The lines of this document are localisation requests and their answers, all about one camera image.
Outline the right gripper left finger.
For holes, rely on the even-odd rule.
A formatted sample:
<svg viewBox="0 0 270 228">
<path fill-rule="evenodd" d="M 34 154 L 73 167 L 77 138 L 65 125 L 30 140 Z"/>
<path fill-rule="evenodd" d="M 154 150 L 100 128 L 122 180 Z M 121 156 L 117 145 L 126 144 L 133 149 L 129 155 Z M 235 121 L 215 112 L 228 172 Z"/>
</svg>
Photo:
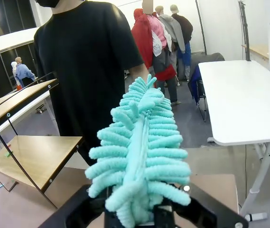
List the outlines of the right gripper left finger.
<svg viewBox="0 0 270 228">
<path fill-rule="evenodd" d="M 106 190 L 96 198 L 88 195 L 91 185 L 83 185 L 54 214 L 44 221 L 41 228 L 86 228 L 105 209 Z"/>
</svg>

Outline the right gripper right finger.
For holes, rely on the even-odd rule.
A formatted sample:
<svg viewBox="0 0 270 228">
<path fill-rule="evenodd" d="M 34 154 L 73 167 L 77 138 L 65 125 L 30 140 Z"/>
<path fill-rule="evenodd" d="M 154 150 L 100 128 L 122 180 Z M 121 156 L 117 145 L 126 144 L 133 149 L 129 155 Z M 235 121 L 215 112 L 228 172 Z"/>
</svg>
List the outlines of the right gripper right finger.
<svg viewBox="0 0 270 228">
<path fill-rule="evenodd" d="M 170 199 L 154 207 L 155 228 L 177 228 L 174 214 L 196 228 L 247 228 L 248 221 L 196 185 L 189 186 L 191 202 L 179 205 Z"/>
</svg>

